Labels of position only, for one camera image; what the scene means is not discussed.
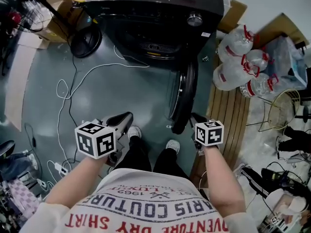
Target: wooden floor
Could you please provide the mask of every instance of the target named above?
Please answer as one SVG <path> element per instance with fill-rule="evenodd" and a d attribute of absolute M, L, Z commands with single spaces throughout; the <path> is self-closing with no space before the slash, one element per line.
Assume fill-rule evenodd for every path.
<path fill-rule="evenodd" d="M 216 56 L 214 68 L 219 64 Z M 237 161 L 247 122 L 250 99 L 241 95 L 240 89 L 221 91 L 214 84 L 211 86 L 207 117 L 219 120 L 225 126 L 224 143 L 220 146 L 225 160 L 233 169 Z M 191 170 L 190 179 L 198 187 L 205 167 L 205 157 L 196 156 Z M 201 187 L 207 187 L 206 175 L 203 177 Z"/>

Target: gray floor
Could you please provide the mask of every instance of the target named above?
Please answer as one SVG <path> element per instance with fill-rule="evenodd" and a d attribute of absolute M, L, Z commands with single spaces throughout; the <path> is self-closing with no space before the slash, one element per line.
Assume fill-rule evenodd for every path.
<path fill-rule="evenodd" d="M 199 79 L 193 111 L 205 115 L 209 89 L 212 80 L 212 57 L 215 52 L 214 37 L 211 37 L 198 56 Z M 209 56 L 208 62 L 202 58 Z M 100 48 L 86 59 L 75 59 L 78 75 L 74 87 L 94 66 L 105 63 L 124 63 L 113 52 L 113 45 L 103 37 Z M 63 162 L 64 154 L 57 140 L 57 117 L 62 99 L 56 95 L 56 85 L 60 79 L 71 85 L 74 74 L 72 55 L 66 44 L 50 44 L 47 50 L 38 50 L 28 77 L 24 104 L 23 123 L 28 122 L 34 129 L 37 142 L 36 153 L 43 167 L 43 179 L 52 181 L 47 170 L 47 161 Z M 92 71 L 72 97 L 71 113 L 77 124 L 82 120 L 91 121 L 107 115 L 116 115 L 125 111 L 134 114 L 134 124 L 142 129 L 150 152 L 152 163 L 165 148 L 169 139 L 181 144 L 177 162 L 190 174 L 195 158 L 195 148 L 191 140 L 192 130 L 188 125 L 181 135 L 175 135 L 166 126 L 170 106 L 170 95 L 175 74 L 158 68 L 127 68 L 119 65 L 99 67 Z M 4 122 L 5 78 L 0 80 L 1 91 L 0 119 Z M 66 94 L 64 84 L 59 86 L 59 94 Z M 66 102 L 60 120 L 60 140 L 68 158 L 75 151 L 74 124 L 68 114 L 69 101 Z M 16 141 L 16 152 L 29 149 L 25 131 L 20 133 L 11 124 L 0 126 L 0 140 Z"/>

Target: white cloth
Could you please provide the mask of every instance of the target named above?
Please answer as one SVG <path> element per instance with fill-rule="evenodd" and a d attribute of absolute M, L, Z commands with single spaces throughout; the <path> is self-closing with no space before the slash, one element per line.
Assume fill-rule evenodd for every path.
<path fill-rule="evenodd" d="M 257 229 L 246 213 L 223 219 L 184 178 L 120 168 L 71 209 L 40 204 L 20 232 L 256 233 Z"/>

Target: water bottle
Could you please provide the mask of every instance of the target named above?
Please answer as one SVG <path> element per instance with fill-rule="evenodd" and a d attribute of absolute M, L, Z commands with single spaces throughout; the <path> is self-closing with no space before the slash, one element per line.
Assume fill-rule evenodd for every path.
<path fill-rule="evenodd" d="M 247 53 L 246 59 L 248 62 L 258 66 L 260 71 L 264 71 L 268 65 L 269 54 L 260 49 L 254 49 Z"/>
<path fill-rule="evenodd" d="M 258 77 L 260 68 L 243 58 L 233 57 L 232 61 L 222 63 L 213 73 L 215 86 L 222 91 L 229 91 Z"/>
<path fill-rule="evenodd" d="M 240 86 L 243 96 L 250 98 L 253 96 L 264 96 L 273 92 L 273 86 L 278 83 L 276 74 L 269 77 L 265 73 L 259 74 L 257 79 L 251 79 L 244 85 Z"/>
<path fill-rule="evenodd" d="M 220 42 L 217 52 L 222 63 L 232 57 L 242 57 L 253 47 L 254 34 L 247 31 L 246 26 L 239 26 L 227 34 Z"/>

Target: white wall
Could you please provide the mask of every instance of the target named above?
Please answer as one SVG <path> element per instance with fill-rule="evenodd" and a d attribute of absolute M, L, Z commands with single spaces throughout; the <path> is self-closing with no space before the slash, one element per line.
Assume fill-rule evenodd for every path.
<path fill-rule="evenodd" d="M 311 39 L 311 0 L 238 1 L 248 6 L 240 22 L 245 23 L 250 30 L 257 32 L 283 12 L 296 24 L 307 39 Z"/>

